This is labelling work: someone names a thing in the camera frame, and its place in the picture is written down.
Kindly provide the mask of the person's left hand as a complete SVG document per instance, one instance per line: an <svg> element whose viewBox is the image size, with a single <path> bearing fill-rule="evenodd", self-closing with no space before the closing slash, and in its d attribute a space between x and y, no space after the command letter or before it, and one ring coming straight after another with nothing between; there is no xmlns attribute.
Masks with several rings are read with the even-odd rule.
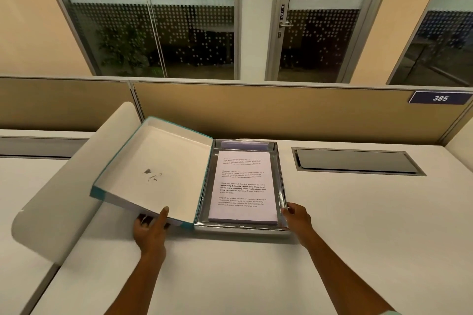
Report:
<svg viewBox="0 0 473 315"><path fill-rule="evenodd" d="M133 225L133 238L142 257L146 256L162 261L166 257L167 231L164 234L154 234L154 221L157 217L139 214Z"/></svg>

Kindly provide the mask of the person's right hand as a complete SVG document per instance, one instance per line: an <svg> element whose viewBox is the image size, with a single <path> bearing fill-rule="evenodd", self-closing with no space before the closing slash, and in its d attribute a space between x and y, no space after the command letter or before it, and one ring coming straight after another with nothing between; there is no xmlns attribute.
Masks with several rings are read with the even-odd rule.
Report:
<svg viewBox="0 0 473 315"><path fill-rule="evenodd" d="M316 232L311 223L311 216L304 206L296 203L287 203L286 208L293 208L296 215L294 223L287 224L288 229L296 235L302 246L309 249L316 236Z"/></svg>

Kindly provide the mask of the silver box base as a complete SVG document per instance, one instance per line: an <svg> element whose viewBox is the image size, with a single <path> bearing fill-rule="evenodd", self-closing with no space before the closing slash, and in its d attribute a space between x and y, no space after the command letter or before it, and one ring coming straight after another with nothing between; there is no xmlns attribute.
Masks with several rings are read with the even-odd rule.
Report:
<svg viewBox="0 0 473 315"><path fill-rule="evenodd" d="M278 223L269 226L262 224L221 223L209 221L209 209L212 187L214 184L216 165L219 151L259 151L270 154L274 191L276 198ZM194 229L202 233L232 236L271 236L287 238L291 235L286 219L281 213L281 208L286 208L287 201L283 185L279 150L276 141L241 141L215 139L210 154L210 161L205 178L201 200L194 222Z"/></svg>

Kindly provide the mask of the white box lid teal edges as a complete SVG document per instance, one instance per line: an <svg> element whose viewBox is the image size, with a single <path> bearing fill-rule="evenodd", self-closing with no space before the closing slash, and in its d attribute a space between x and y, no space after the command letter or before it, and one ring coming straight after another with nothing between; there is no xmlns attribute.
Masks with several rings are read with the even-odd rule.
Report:
<svg viewBox="0 0 473 315"><path fill-rule="evenodd" d="M193 229L214 139L175 123L148 117L107 163L90 196L129 211L158 216Z"/></svg>

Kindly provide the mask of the person's right forearm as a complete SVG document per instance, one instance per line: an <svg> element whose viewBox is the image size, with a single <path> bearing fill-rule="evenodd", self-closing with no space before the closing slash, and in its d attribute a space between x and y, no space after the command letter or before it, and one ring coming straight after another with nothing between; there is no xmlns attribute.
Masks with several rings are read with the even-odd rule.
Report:
<svg viewBox="0 0 473 315"><path fill-rule="evenodd" d="M312 229L297 235L338 315L399 315Z"/></svg>

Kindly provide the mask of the person's left forearm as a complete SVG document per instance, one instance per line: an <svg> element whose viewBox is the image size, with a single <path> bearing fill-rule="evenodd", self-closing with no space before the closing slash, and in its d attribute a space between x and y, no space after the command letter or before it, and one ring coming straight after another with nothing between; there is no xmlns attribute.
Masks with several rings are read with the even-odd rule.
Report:
<svg viewBox="0 0 473 315"><path fill-rule="evenodd" d="M143 253L104 315L147 315L166 254L165 248Z"/></svg>

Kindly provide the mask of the stack of printed white paper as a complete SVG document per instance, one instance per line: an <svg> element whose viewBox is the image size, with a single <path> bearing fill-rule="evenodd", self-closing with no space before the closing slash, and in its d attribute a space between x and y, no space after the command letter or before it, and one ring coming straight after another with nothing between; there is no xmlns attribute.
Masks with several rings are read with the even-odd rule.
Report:
<svg viewBox="0 0 473 315"><path fill-rule="evenodd" d="M278 214L268 152L219 151L209 221L277 225Z"/></svg>

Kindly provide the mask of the wide beige partition panel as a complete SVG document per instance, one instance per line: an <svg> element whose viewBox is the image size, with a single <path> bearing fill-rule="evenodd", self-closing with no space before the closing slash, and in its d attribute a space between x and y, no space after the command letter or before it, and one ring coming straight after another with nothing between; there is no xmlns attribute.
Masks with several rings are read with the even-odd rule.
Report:
<svg viewBox="0 0 473 315"><path fill-rule="evenodd" d="M465 105L409 104L410 87L133 83L145 117L213 138L435 145L473 117Z"/></svg>

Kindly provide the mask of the white curved desk divider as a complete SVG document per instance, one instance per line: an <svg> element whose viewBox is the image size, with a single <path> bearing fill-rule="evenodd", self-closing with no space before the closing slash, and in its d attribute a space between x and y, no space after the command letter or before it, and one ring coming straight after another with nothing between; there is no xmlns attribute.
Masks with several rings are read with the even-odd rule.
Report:
<svg viewBox="0 0 473 315"><path fill-rule="evenodd" d="M15 216L13 239L61 266L102 201L94 181L141 126L133 103L123 103Z"/></svg>

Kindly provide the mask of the narrow beige partition panel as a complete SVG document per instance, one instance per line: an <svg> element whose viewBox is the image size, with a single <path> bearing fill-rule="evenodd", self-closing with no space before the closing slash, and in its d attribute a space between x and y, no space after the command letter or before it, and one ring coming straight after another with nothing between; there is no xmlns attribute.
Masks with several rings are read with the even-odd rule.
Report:
<svg viewBox="0 0 473 315"><path fill-rule="evenodd" d="M0 129L93 132L125 102L126 81L0 77Z"/></svg>

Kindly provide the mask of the green potted plant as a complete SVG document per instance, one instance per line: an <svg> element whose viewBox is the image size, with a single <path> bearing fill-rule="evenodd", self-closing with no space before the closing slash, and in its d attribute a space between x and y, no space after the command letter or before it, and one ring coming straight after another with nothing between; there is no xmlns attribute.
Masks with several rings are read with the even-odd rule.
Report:
<svg viewBox="0 0 473 315"><path fill-rule="evenodd" d="M142 25L105 26L96 35L101 67L118 76L145 76L151 71L149 34Z"/></svg>

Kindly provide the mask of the blue number plate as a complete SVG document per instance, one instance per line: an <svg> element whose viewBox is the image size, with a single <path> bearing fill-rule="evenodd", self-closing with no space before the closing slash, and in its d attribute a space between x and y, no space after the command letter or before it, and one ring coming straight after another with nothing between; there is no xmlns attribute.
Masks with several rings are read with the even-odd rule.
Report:
<svg viewBox="0 0 473 315"><path fill-rule="evenodd" d="M473 92L414 91L409 104L465 105L473 97Z"/></svg>

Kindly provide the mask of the frosted dotted glass window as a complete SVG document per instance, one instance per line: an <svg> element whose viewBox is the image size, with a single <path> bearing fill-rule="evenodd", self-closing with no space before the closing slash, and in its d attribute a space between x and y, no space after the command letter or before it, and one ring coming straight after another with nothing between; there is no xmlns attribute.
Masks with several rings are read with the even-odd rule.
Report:
<svg viewBox="0 0 473 315"><path fill-rule="evenodd" d="M96 31L142 25L151 71L136 78L240 79L241 0L57 0L92 75L118 76L99 65Z"/></svg>

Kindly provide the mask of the slanted glass window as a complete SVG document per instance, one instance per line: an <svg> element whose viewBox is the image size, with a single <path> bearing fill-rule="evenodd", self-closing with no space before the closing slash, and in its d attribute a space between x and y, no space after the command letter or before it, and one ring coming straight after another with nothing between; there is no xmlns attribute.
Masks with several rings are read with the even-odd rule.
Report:
<svg viewBox="0 0 473 315"><path fill-rule="evenodd" d="M473 0L429 0L387 84L473 88Z"/></svg>

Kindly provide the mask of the glass door with metal frame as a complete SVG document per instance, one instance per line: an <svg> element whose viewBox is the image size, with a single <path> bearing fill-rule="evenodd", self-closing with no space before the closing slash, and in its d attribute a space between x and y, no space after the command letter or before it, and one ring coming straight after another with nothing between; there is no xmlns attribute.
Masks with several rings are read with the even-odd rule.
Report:
<svg viewBox="0 0 473 315"><path fill-rule="evenodd" d="M381 1L273 0L265 80L350 83Z"/></svg>

